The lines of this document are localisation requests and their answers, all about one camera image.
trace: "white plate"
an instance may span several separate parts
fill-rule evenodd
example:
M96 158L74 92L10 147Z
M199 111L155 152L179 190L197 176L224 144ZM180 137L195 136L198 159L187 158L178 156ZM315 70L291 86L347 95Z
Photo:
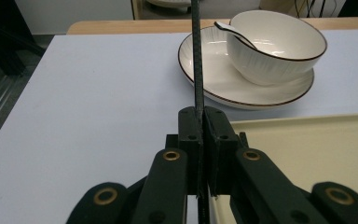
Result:
M305 95L312 86L313 69L304 78L274 86L259 86L246 80L227 56L226 32L207 27L201 30L203 87L205 95L223 105L241 109L269 109L289 104ZM193 45L189 35L182 42L179 64L194 85Z

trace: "white tabletop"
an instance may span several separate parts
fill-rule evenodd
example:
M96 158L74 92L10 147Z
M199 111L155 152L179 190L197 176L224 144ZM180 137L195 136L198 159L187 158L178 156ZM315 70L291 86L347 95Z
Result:
M232 121L358 113L358 30L323 33L328 51L300 100L265 111L206 105ZM54 38L0 132L1 224L64 223L91 187L147 175L177 112L194 104L177 61L187 35Z

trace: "tray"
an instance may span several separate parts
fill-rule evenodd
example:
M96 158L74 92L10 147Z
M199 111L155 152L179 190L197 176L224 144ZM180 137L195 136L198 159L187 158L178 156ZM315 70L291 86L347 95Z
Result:
M298 187L333 181L358 192L358 114L232 122ZM229 196L211 199L216 223L235 223Z

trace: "white dish in background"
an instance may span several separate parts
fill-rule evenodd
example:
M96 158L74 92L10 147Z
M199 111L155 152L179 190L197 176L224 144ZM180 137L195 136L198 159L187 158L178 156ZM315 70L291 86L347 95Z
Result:
M259 86L249 82L228 58L227 32L216 27L201 30L201 47L205 95L223 105L250 110L269 109L301 98L312 86L313 70L304 78L282 85ZM194 85L191 35L179 47L178 59L186 78Z

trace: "bowl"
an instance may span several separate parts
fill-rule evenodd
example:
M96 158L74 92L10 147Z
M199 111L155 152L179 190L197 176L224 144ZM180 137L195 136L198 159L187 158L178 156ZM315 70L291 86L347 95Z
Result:
M246 11L230 20L256 49L227 34L227 54L243 77L257 85L277 85L304 78L327 49L308 23L278 12Z

